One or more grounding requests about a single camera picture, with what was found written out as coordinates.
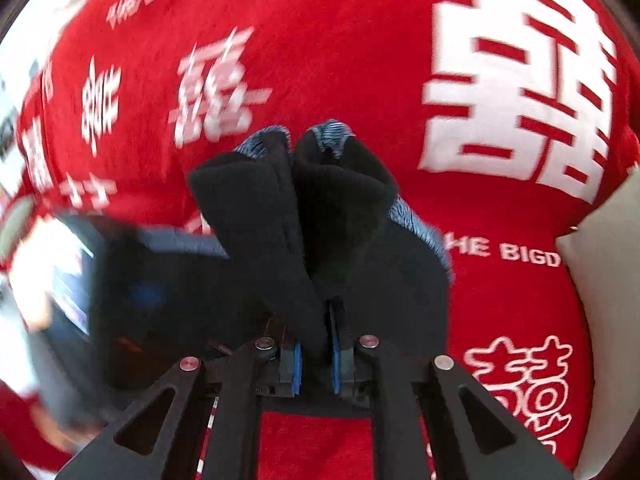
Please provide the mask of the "red blanket white characters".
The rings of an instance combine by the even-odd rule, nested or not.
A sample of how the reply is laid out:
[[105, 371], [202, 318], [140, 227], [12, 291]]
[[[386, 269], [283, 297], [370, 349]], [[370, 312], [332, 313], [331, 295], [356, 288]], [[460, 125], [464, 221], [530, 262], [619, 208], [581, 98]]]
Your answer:
[[592, 344], [553, 243], [639, 158], [639, 63], [599, 0], [87, 0], [25, 93], [17, 194], [205, 234], [191, 169], [328, 119], [442, 232], [454, 355], [578, 469]]

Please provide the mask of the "beige pillow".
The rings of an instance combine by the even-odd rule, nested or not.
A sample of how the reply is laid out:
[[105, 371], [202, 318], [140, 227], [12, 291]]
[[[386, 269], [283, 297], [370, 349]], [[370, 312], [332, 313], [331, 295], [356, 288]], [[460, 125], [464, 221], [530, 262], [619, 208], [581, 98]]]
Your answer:
[[603, 471], [639, 411], [639, 171], [555, 241], [588, 322], [591, 415], [575, 477]]

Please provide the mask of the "black pants grey patterned waistband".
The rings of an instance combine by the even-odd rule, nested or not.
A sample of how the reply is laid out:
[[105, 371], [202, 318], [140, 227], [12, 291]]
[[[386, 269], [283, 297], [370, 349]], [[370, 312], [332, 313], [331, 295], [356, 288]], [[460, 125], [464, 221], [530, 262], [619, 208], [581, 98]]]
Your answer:
[[297, 141], [280, 126], [259, 130], [194, 168], [189, 185], [231, 261], [307, 350], [329, 341], [323, 315], [336, 301], [355, 336], [409, 358], [445, 352], [452, 265], [442, 234], [342, 122]]

